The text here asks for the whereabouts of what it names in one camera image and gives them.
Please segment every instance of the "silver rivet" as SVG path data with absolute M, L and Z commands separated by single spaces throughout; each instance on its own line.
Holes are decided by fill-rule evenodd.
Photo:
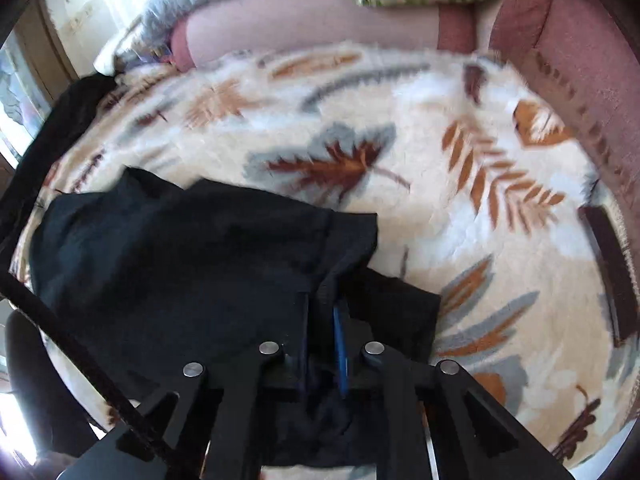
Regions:
M 258 349 L 260 350 L 261 354 L 272 355 L 275 354 L 280 349 L 280 347 L 278 346 L 278 343 L 274 343 L 273 341 L 265 341 L 260 345 Z
M 440 370 L 443 374 L 455 375 L 460 371 L 460 365 L 451 359 L 446 359 L 440 362 Z
M 204 371 L 204 366 L 202 366 L 200 363 L 195 363 L 195 362 L 184 365 L 184 368 L 182 369 L 182 373 L 186 377 L 197 377 L 203 371 Z
M 380 355 L 385 351 L 385 346 L 377 341 L 369 341 L 364 345 L 364 351 L 371 355 Z

